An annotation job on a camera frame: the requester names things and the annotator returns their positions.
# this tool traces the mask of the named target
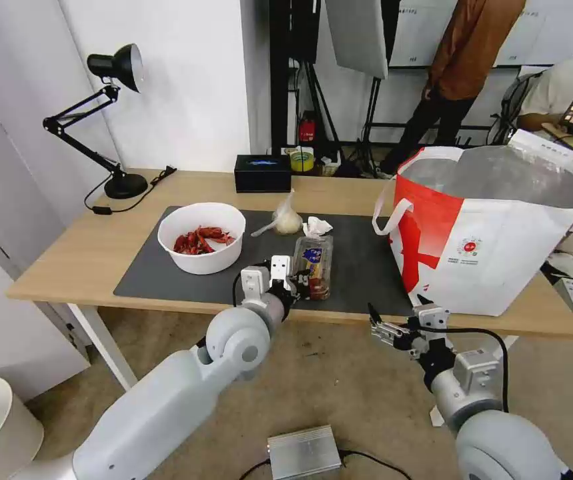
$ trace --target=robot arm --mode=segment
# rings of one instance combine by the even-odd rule
[[[483,349],[455,354],[446,338],[448,310],[435,304],[414,309],[402,327],[383,322],[369,304],[372,335],[407,351],[424,370],[424,383],[456,436],[464,480],[573,479],[545,434],[528,420],[502,411],[490,386],[499,362]],[[422,331],[422,328],[444,330]]]
[[[241,272],[245,300],[218,313],[190,350],[164,359],[122,395],[70,455],[33,462],[13,480],[143,480],[212,413],[217,398],[265,359],[296,300],[290,257]]]

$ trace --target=white shirt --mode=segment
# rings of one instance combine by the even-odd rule
[[[573,102],[573,57],[545,70],[524,98],[520,115],[561,115]]]

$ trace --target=black pants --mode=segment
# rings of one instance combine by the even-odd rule
[[[418,147],[418,143],[437,120],[438,137],[435,145],[453,146],[462,126],[462,120],[471,109],[475,98],[464,100],[449,100],[440,95],[439,89],[433,89],[428,100],[422,99],[413,112],[413,117],[406,124],[400,142],[393,148],[380,168],[382,171],[394,174],[410,154]]]

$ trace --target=crayfish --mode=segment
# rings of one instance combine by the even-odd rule
[[[229,232],[224,232],[218,227],[198,227],[195,231],[186,235],[180,235],[175,240],[173,251],[183,253],[184,255],[201,255],[202,253],[212,253],[215,251],[206,239],[216,243],[225,243],[230,245],[235,241]]]

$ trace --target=person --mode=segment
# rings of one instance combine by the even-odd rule
[[[517,126],[550,138],[542,130],[543,123],[559,123],[573,102],[573,57],[545,70],[526,94]]]
[[[455,145],[462,120],[482,91],[498,52],[526,0],[458,0],[428,72],[422,98],[402,139],[380,164],[387,174],[440,120],[437,145]]]

